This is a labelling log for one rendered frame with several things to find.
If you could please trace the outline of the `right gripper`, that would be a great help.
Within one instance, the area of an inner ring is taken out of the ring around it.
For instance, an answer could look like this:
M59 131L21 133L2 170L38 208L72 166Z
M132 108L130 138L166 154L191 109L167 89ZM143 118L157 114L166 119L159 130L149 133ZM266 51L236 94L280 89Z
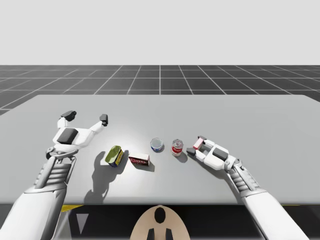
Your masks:
M205 155L198 149L193 147L189 147L186 149L186 152L191 157L197 159L200 162L204 162L205 165L209 166L210 168L219 171L224 170L228 172L231 170L233 165L236 163L237 158L230 155L229 151L221 146L214 146L215 143L203 136L198 136L204 139L202 146L206 146L211 148L209 153Z

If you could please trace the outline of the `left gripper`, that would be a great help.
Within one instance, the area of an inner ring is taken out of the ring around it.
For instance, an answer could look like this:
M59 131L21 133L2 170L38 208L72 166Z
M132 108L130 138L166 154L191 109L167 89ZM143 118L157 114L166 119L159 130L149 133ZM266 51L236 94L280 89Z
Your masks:
M54 148L85 148L108 125L108 115L102 114L99 121L89 129L67 127L76 114L75 110L70 110L60 116L57 121L59 130L53 138Z

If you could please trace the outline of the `red and white can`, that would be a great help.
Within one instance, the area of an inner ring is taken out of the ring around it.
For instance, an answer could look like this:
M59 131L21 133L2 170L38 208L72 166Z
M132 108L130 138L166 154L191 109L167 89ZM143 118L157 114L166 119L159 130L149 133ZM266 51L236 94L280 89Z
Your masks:
M184 143L182 140L180 139L174 139L172 141L172 145L171 145L171 153L175 156L175 157L179 157L183 151L183 146Z

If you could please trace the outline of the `blue flat can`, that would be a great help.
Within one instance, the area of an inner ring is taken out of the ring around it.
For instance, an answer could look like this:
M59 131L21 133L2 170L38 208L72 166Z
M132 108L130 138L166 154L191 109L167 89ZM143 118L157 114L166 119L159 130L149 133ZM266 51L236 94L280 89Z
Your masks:
M150 147L154 152L161 152L164 148L164 142L160 138L155 137L150 141Z

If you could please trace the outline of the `green and blue rectangular can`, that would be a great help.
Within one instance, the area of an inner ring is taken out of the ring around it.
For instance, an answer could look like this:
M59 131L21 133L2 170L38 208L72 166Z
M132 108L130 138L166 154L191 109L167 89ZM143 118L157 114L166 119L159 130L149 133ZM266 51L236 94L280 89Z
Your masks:
M124 152L121 148L121 146L119 145L114 145L110 151L108 152L108 154L105 157L105 162L113 167L113 168L117 168L122 160L124 156Z

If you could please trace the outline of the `tan robot part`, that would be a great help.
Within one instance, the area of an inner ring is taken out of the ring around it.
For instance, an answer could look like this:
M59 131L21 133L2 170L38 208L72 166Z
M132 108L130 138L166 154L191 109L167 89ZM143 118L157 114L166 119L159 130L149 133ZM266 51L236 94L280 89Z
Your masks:
M129 240L191 240L181 217L171 208L157 205L136 222Z

